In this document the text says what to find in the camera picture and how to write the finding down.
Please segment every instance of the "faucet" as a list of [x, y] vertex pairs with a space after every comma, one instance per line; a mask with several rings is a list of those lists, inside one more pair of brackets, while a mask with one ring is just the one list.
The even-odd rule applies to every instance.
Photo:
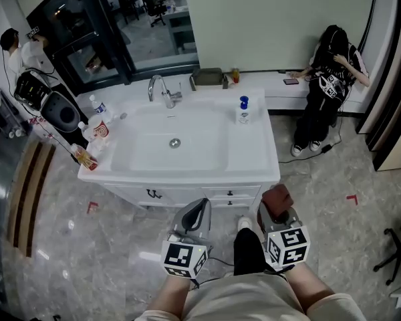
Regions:
[[179, 99], [182, 99], [181, 92], [171, 94], [170, 91], [166, 89], [165, 81], [161, 75], [154, 75], [150, 80], [148, 84], [148, 99], [150, 100], [150, 102], [153, 102], [154, 100], [153, 88], [156, 80], [160, 80], [160, 82], [162, 83], [162, 96], [163, 99], [165, 100], [166, 107], [170, 109], [174, 108], [175, 102]]

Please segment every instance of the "paper cup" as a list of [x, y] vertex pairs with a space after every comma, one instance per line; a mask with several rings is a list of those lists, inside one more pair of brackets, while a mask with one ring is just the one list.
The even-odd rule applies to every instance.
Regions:
[[106, 123], [102, 120], [101, 116], [99, 115], [94, 115], [91, 118], [89, 118], [88, 124], [90, 127], [94, 129], [94, 132], [102, 138], [106, 138], [110, 133], [108, 127], [106, 126]]

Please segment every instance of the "soap dispenser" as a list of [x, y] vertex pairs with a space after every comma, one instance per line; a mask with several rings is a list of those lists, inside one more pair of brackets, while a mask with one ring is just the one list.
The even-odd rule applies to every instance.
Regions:
[[241, 96], [241, 105], [236, 109], [236, 123], [249, 123], [248, 96]]

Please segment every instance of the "bathroom vanity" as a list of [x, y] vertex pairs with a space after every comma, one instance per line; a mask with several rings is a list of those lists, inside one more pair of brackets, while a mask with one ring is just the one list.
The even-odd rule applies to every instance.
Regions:
[[[249, 97], [249, 124], [236, 121], [242, 95]], [[81, 166], [78, 177], [141, 208], [207, 197], [213, 207], [256, 210], [280, 180], [264, 90], [190, 92], [172, 108], [165, 102], [147, 93], [121, 101], [108, 146], [100, 154], [88, 147], [98, 167]]]

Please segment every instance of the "window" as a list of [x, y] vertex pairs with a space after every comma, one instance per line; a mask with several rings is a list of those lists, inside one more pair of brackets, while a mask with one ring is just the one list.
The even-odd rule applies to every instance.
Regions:
[[27, 20], [75, 95], [198, 67], [186, 0], [45, 0]]

